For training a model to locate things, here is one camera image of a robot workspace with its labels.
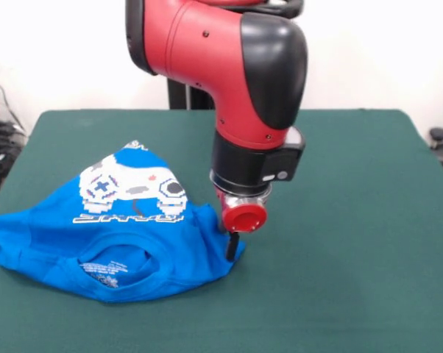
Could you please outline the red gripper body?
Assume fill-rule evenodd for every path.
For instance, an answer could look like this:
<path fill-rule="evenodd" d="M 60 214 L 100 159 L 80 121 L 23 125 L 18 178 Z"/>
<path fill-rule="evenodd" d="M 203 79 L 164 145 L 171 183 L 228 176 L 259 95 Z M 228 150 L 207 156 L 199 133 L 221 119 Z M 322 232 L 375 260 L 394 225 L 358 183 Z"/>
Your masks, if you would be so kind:
<path fill-rule="evenodd" d="M 250 233 L 260 229 L 267 220 L 266 203 L 270 186 L 263 190 L 225 190 L 215 186 L 221 205 L 219 231 Z"/>

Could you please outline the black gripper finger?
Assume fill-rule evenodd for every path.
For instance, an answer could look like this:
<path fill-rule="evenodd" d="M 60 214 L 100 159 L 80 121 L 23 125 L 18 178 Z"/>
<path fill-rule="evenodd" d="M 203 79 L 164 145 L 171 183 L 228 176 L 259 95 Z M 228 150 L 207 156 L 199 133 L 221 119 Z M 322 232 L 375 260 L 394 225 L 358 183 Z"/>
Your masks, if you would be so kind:
<path fill-rule="evenodd" d="M 239 245 L 240 235 L 238 232 L 230 232 L 229 240 L 227 244 L 227 249 L 225 253 L 226 260 L 229 262 L 233 262 L 235 260 L 238 245 Z"/>

